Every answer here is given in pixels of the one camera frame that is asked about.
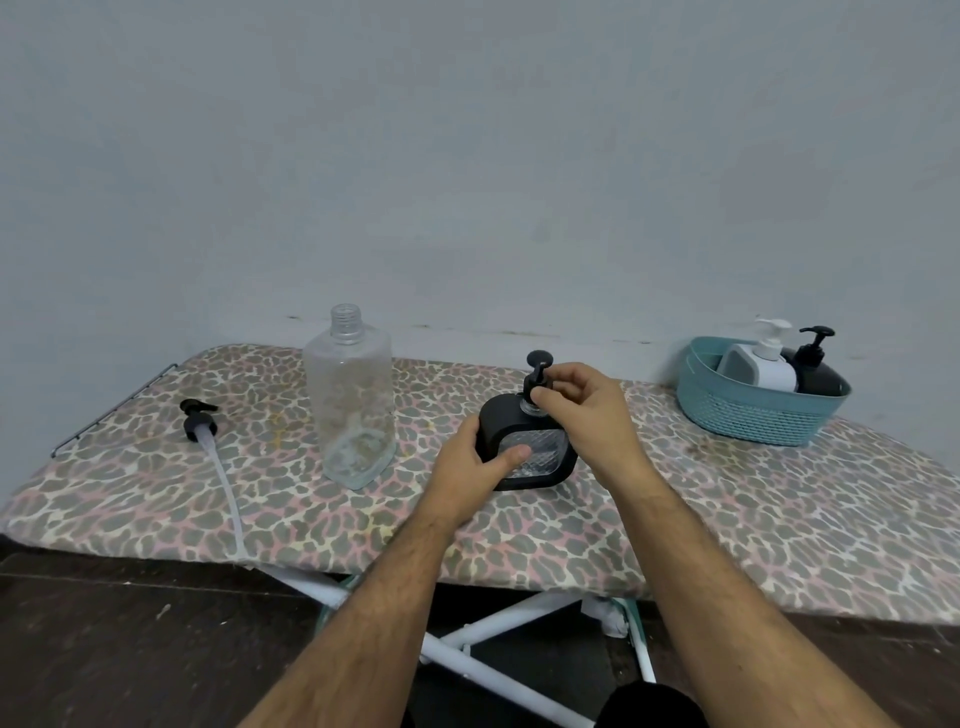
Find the leopard print cover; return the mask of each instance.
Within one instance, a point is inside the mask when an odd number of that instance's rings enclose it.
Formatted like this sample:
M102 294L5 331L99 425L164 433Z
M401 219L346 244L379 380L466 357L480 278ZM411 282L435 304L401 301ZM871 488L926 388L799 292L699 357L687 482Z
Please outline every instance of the leopard print cover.
M231 560L226 498L180 429L178 403L196 397L221 407L218 447L254 562L357 573L410 514L444 438L522 377L398 359L397 456L351 492L321 475L299 350L211 349L63 450L8 501L0 527L31 546ZM803 449L714 436L672 391L624 386L657 467L779 606L960 623L960 491L943 467L839 419ZM556 488L494 494L459 531L442 579L646 594L620 517L582 462Z

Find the hairy arm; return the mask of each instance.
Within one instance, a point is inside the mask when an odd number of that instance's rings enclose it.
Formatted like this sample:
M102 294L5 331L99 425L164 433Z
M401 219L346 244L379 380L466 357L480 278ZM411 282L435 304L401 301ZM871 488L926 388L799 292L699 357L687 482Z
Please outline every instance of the hairy arm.
M241 728L400 724L444 551L457 526L530 455L517 446L481 464L477 427L476 416L467 418L444 444L414 514Z
M399 725L455 525L414 513L243 728Z
M892 728L720 547L640 445L619 384L583 364L547 370L534 400L613 496L711 726Z

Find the threaded bottle opening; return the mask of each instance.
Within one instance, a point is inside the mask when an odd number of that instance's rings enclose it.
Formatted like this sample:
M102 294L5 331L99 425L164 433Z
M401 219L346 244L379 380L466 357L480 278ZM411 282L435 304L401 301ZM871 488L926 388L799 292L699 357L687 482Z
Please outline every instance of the threaded bottle opening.
M360 317L360 306L337 303L330 309L330 335L340 344L356 344L367 331Z

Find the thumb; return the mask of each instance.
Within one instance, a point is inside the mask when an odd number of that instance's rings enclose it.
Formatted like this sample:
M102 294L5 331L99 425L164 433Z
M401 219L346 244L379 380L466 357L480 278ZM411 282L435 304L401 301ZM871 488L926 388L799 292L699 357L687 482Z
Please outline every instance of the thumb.
M496 481L499 482L519 468L532 452L529 445L514 445L494 457L484 468L492 471Z
M568 400L560 392L554 392L546 387L534 387L530 392L530 399L540 409L545 409L547 414L564 427L568 420L573 416L577 407L580 405Z

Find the plastic basket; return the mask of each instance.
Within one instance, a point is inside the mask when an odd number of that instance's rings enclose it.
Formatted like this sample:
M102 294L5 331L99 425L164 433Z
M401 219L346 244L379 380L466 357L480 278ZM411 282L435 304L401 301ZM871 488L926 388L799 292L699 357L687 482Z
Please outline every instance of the plastic basket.
M761 389L716 372L731 344L745 339L698 336L686 352L677 384L677 401L697 425L719 435L767 445L806 445L850 395L801 395Z

